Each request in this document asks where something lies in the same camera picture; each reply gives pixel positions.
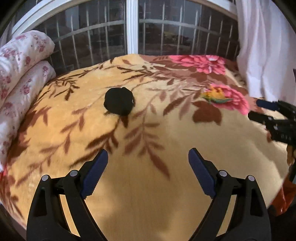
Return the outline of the white curtain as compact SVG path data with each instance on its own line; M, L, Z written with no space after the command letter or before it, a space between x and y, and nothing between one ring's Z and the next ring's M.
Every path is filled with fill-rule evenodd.
M295 32L272 1L237 1L238 69L251 97L295 104Z

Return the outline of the floral yellow bed blanket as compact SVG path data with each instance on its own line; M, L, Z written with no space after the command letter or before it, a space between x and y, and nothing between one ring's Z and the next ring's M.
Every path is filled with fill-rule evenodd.
M128 116L106 92L134 96ZM267 205L288 173L286 147L248 119L260 111L233 61L125 55L49 82L27 112L1 174L1 202L22 226L44 174L79 169L101 150L108 165L87 206L109 240L188 240L211 199L188 162L195 147L218 169L253 175Z

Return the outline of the black round cloth lump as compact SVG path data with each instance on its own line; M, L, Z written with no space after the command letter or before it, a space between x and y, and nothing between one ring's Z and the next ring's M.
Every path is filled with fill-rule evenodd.
M104 97L104 107L110 113L128 116L135 106L133 93L125 87L109 89Z

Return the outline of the folded white floral quilt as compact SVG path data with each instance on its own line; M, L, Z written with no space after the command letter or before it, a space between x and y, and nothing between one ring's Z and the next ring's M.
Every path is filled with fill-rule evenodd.
M1 171L25 114L44 85L56 76L46 60L54 48L54 42L36 30L1 47Z

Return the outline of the white window frame with bars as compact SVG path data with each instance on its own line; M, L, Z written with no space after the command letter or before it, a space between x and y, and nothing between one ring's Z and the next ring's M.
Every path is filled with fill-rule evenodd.
M30 30L55 43L58 74L126 54L235 60L240 49L236 1L23 1L7 37Z

